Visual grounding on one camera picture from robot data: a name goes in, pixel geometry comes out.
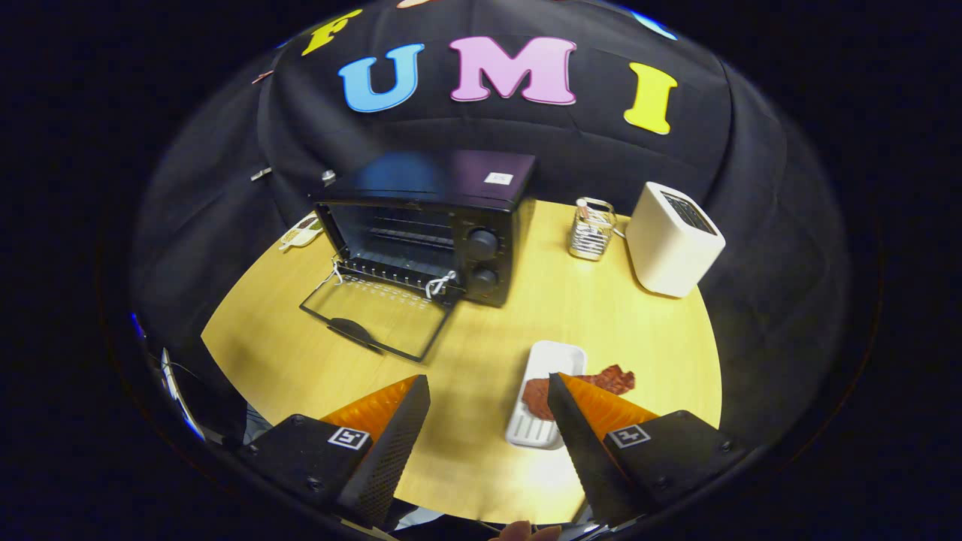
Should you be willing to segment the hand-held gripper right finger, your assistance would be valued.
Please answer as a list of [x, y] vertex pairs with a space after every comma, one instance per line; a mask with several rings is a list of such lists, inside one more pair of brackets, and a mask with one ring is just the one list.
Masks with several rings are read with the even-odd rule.
[[550, 374], [547, 403], [605, 526], [691, 503], [752, 455], [746, 441], [690, 411], [656, 415], [568, 374]]

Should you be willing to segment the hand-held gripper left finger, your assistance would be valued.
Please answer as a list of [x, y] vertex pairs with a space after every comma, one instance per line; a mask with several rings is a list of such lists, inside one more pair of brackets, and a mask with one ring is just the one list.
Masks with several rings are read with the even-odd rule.
[[320, 419], [293, 414], [240, 450], [257, 476], [304, 506], [381, 527], [431, 404], [416, 374]]

